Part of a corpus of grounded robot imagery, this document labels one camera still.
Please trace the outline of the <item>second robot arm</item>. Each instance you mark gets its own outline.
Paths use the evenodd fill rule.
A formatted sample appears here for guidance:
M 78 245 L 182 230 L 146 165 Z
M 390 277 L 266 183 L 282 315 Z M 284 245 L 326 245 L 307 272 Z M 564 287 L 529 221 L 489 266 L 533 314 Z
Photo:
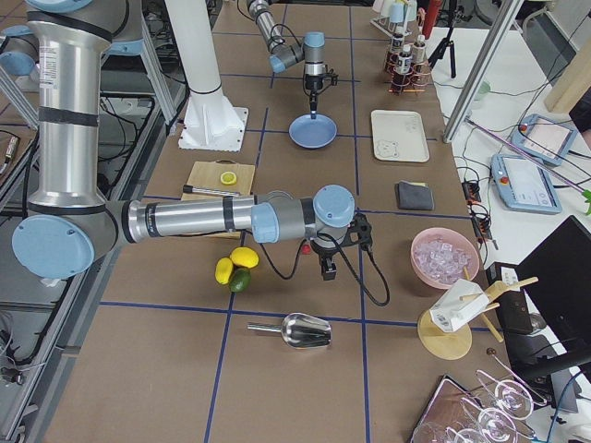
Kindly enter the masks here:
M 304 62 L 304 91 L 310 105 L 313 105 L 318 102 L 324 81 L 329 77 L 328 67 L 324 63 L 324 33 L 311 31 L 302 42 L 288 44 L 279 25 L 274 21 L 270 5 L 270 1 L 247 1 L 248 14 L 257 24 L 267 45 L 271 69 L 274 73 L 282 73 L 287 68 Z

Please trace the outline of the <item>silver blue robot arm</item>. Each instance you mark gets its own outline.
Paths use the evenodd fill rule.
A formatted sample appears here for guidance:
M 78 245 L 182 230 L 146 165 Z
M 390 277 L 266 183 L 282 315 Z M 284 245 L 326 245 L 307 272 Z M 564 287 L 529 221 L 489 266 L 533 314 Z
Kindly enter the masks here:
M 142 25 L 138 1 L 31 1 L 39 41 L 39 185 L 12 235 L 18 262 L 64 280 L 113 249 L 146 238 L 250 231 L 260 244 L 307 239 L 318 252 L 344 244 L 352 194 L 324 186 L 313 198 L 267 195 L 143 204 L 109 200 L 97 186 L 101 59 Z

